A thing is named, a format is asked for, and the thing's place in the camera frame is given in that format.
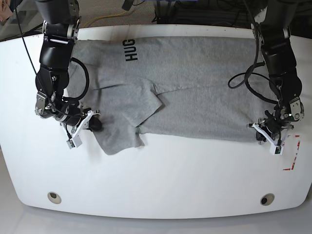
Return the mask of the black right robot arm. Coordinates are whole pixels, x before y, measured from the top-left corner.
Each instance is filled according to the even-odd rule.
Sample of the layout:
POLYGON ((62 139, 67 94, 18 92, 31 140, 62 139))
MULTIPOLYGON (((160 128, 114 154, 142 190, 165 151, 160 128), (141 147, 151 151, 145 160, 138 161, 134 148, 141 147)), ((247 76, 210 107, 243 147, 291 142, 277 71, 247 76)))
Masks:
POLYGON ((79 4, 76 0, 37 0, 35 5, 43 18, 35 113, 41 118, 53 117, 58 121, 68 137, 69 148, 77 148, 82 144, 81 130, 102 128, 99 112, 83 108, 80 102, 89 89, 90 76, 86 66, 72 56, 80 25, 79 4), (71 62, 83 69, 86 79, 83 92, 77 97, 64 96, 71 62))

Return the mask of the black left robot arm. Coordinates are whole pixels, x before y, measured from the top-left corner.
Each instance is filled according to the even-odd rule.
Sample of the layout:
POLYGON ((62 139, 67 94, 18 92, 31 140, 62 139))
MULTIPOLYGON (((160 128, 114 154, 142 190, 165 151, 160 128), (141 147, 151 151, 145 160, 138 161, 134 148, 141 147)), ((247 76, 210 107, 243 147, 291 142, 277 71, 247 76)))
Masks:
POLYGON ((259 142, 270 143, 270 153, 281 155, 284 141, 293 123, 304 117, 300 100, 302 82, 297 76, 297 62, 290 42, 290 23, 295 16, 297 0, 261 0, 258 9, 249 11, 256 40, 256 50, 263 62, 255 61, 245 74, 246 87, 265 102, 274 104, 274 111, 265 112, 266 117, 249 126, 256 130, 259 142), (277 100, 270 100, 253 90, 248 77, 256 67, 266 66, 269 87, 277 100))

